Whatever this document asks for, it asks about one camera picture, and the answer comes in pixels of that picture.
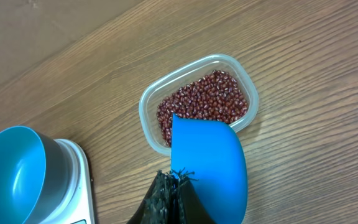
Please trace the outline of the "blue plastic measuring scoop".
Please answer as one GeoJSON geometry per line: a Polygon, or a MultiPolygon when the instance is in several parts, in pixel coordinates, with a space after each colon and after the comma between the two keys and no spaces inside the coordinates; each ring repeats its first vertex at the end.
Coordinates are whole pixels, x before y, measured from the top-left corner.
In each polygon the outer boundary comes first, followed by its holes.
{"type": "Polygon", "coordinates": [[[191,184],[216,223],[242,223],[248,183],[244,152],[222,121],[173,116],[171,170],[190,172],[191,184]]]}

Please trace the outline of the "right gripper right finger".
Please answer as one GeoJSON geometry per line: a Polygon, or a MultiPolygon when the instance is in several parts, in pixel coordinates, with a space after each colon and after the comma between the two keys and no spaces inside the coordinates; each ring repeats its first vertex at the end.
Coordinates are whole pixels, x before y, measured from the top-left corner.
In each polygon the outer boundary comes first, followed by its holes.
{"type": "Polygon", "coordinates": [[[195,172],[174,171],[177,178],[175,196],[177,197],[176,212],[180,224],[215,224],[204,208],[192,184],[191,175],[195,172]]]}

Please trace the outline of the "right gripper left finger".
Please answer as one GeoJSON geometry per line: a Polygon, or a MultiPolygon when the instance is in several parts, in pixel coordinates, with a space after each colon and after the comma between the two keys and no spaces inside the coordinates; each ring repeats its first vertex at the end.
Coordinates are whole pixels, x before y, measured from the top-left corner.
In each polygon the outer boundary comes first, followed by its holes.
{"type": "Polygon", "coordinates": [[[159,170],[127,224],[167,224],[171,215],[173,186],[172,174],[159,170]]]}

